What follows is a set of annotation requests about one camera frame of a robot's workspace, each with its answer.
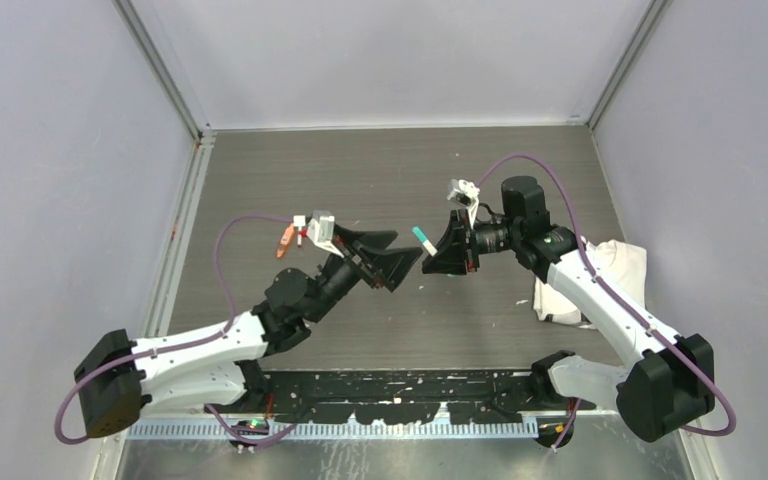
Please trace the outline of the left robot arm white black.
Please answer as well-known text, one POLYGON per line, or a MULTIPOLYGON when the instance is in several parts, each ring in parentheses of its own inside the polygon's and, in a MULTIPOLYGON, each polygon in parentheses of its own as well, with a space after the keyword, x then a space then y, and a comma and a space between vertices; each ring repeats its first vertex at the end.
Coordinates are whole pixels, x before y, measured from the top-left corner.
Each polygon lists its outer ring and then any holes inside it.
POLYGON ((355 286, 395 291, 422 256, 420 247, 393 247, 393 230, 334 226, 321 244, 328 255, 313 275, 277 272, 264 298, 246 311, 229 307, 227 320, 163 337, 132 339, 124 329, 100 337, 75 367, 74 387, 84 438, 119 433, 142 416, 234 404, 260 410, 267 387, 257 362, 308 339, 313 324, 355 286))

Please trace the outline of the aluminium frame rail left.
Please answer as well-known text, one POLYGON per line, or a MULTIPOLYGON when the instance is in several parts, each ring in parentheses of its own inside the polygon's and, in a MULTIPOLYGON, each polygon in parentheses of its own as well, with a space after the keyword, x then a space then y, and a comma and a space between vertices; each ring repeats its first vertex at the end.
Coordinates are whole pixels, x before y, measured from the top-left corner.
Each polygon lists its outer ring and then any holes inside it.
POLYGON ((168 334, 215 140, 216 133, 208 129, 196 142, 163 251, 152 302, 144 326, 137 334, 139 338, 168 334))

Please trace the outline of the teal pen cap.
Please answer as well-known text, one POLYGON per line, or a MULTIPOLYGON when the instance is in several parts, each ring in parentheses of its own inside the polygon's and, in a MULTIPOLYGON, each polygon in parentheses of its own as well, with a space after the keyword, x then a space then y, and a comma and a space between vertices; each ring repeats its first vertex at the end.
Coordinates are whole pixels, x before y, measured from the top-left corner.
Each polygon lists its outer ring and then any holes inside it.
POLYGON ((425 242, 427 240, 425 233, 419 226, 414 226, 412 232, 420 242, 425 242))

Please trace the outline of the white pen teal end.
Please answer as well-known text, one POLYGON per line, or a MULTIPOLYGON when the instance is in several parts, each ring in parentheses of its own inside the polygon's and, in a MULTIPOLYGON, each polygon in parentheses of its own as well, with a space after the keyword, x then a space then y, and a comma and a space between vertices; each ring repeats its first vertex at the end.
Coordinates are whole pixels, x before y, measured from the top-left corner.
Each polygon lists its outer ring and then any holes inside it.
POLYGON ((429 256, 433 257, 438 253, 438 250, 433 242, 427 237, 427 235, 419 226, 414 226, 412 228, 412 232, 429 256))

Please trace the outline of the orange highlighter pen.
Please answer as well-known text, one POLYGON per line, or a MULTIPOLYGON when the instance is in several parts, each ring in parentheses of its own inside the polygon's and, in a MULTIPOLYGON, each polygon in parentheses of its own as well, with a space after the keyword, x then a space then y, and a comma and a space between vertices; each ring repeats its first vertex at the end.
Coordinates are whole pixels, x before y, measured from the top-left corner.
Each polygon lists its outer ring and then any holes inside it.
POLYGON ((276 247, 275 256, 280 259, 285 256, 289 247, 295 242, 296 227, 294 224, 289 224, 283 231, 281 238, 276 247))

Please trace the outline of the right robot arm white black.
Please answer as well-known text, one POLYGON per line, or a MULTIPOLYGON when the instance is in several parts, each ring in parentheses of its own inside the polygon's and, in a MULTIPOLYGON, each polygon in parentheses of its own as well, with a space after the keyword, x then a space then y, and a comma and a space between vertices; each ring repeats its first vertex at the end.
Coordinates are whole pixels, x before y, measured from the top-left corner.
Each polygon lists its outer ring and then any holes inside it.
POLYGON ((511 251, 535 278, 563 295, 617 352, 621 366, 559 351, 531 366, 528 390, 542 408, 576 398, 619 413, 638 438, 654 442, 715 407, 714 352, 701 335, 683 336, 622 293, 575 233, 552 222, 531 176, 501 184, 501 212, 478 219, 479 188, 454 179, 455 209, 422 263, 425 274, 463 276, 483 255, 511 251))

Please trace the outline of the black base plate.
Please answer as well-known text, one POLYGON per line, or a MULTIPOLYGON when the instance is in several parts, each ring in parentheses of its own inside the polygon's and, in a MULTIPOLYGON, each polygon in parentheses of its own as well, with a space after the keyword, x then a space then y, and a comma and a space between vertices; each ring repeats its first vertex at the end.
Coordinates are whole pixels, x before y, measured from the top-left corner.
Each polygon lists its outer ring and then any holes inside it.
POLYGON ((221 413, 261 414, 293 424, 427 424, 447 413, 456 425, 506 424, 527 413, 570 409, 537 392, 528 370, 264 371, 254 391, 221 413))

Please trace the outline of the white cloth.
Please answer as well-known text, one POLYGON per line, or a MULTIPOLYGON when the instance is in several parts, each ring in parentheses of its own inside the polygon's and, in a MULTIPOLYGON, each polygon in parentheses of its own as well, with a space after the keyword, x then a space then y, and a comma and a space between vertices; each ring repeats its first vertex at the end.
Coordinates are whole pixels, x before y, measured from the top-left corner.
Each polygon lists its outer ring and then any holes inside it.
MULTIPOLYGON (((587 257, 599 276, 612 289, 621 294, 628 303, 643 307, 646 303, 646 277, 648 266, 647 250, 619 240, 599 244, 586 243, 587 257)), ((570 278, 562 279, 561 290, 541 280, 534 285, 533 310, 542 322, 559 324, 572 328, 595 330, 596 325, 587 318, 593 302, 586 298, 594 293, 599 298, 607 296, 587 267, 581 262, 577 251, 564 260, 563 268, 578 268, 570 278)))

